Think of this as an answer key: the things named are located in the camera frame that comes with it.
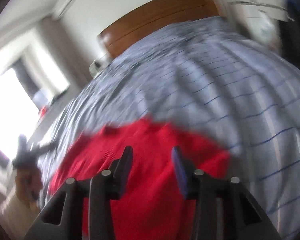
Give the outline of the person's left hand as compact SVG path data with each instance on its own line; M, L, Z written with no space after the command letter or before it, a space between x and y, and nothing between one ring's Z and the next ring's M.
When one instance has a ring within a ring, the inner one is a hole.
M15 192L18 199L34 212L39 212L38 199L43 188L41 171L37 167L19 168L15 176Z

